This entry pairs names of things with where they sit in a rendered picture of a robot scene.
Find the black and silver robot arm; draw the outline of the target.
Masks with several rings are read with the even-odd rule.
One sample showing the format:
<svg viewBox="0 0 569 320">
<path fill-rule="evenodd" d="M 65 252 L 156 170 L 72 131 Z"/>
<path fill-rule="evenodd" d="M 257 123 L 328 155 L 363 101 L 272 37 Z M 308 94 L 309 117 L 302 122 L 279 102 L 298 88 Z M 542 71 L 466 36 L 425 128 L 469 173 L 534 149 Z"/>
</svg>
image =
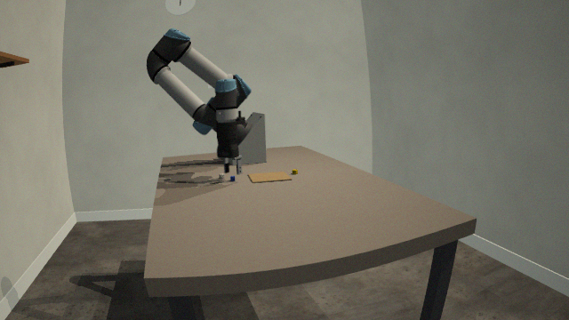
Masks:
<svg viewBox="0 0 569 320">
<path fill-rule="evenodd" d="M 211 63 L 192 48 L 190 37 L 177 31 L 170 28 L 149 53 L 148 75 L 195 120 L 193 127 L 199 133 L 206 135 L 212 128 L 217 132 L 216 110 L 238 108 L 252 90 L 238 74 L 227 75 Z M 171 61 L 180 62 L 215 89 L 207 106 L 171 72 Z"/>
</svg>

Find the tan square mat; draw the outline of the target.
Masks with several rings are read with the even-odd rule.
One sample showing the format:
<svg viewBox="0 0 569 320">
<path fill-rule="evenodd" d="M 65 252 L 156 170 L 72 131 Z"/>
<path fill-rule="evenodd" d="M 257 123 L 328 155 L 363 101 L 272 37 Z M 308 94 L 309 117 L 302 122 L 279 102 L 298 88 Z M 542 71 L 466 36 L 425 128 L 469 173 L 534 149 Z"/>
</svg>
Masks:
<svg viewBox="0 0 569 320">
<path fill-rule="evenodd" d="M 292 180 L 285 172 L 264 172 L 248 175 L 252 183 Z"/>
</svg>

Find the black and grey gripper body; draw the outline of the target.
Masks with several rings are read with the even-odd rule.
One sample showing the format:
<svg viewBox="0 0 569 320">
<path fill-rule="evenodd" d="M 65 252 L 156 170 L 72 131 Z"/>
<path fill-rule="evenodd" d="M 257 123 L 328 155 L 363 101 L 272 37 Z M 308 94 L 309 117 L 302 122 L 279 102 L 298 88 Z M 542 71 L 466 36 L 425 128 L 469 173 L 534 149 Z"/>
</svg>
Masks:
<svg viewBox="0 0 569 320">
<path fill-rule="evenodd" d="M 237 139 L 237 124 L 244 124 L 245 117 L 236 119 L 236 108 L 216 110 L 216 129 L 217 129 L 217 157 L 234 158 L 239 156 Z"/>
</svg>

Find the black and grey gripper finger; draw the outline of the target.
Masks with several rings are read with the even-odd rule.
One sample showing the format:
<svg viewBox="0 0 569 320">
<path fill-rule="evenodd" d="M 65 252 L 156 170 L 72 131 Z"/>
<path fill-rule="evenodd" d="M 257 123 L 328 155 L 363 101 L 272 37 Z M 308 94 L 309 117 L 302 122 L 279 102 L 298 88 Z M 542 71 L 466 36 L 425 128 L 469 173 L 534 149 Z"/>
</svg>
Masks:
<svg viewBox="0 0 569 320">
<path fill-rule="evenodd" d="M 242 156 L 234 157 L 232 160 L 236 160 L 236 174 L 242 173 L 242 163 L 241 163 Z"/>
<path fill-rule="evenodd" d="M 229 172 L 229 164 L 228 164 L 228 158 L 226 157 L 219 157 L 219 159 L 224 160 L 224 173 L 228 173 Z"/>
</svg>

